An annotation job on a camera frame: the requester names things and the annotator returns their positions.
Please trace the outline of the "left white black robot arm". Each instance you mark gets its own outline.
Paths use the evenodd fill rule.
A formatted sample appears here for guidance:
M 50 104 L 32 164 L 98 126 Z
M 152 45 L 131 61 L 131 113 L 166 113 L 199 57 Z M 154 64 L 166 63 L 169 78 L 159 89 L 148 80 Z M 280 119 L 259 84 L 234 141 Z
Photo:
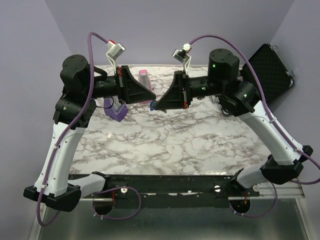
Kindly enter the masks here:
M 57 211 L 71 212 L 81 198 L 96 193 L 110 194 L 110 176 L 97 171 L 78 180 L 69 180 L 77 146 L 96 110 L 96 99 L 118 97 L 126 104 L 155 100 L 156 95 L 134 79 L 127 65 L 116 68 L 109 76 L 90 66 L 83 55 L 67 57 L 60 78 L 62 96 L 55 105 L 53 133 L 42 171 L 35 184 L 23 195 Z

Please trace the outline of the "blue key tag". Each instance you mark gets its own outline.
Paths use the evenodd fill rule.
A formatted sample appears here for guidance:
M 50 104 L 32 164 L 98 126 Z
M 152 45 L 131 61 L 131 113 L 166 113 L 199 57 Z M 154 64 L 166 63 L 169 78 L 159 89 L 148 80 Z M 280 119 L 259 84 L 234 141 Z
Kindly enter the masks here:
M 157 101 L 156 100 L 152 100 L 150 102 L 150 105 L 149 105 L 149 109 L 150 111 L 154 111 L 155 110 L 155 105 L 156 105 Z

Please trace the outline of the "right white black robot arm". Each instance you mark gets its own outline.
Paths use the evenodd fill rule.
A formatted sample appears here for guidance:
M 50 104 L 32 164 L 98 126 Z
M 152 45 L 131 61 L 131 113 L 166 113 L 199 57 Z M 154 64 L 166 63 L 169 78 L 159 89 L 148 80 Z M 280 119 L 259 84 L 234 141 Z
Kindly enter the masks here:
M 301 145 L 264 108 L 259 90 L 248 81 L 238 80 L 240 60 L 224 48 L 209 53 L 206 76 L 189 77 L 175 71 L 173 81 L 153 110 L 187 109 L 194 98 L 217 96 L 222 107 L 239 117 L 262 140 L 270 151 L 267 161 L 239 170 L 230 183 L 230 191 L 241 196 L 254 185 L 271 182 L 282 185 L 297 178 L 303 170 L 306 156 L 313 153 Z

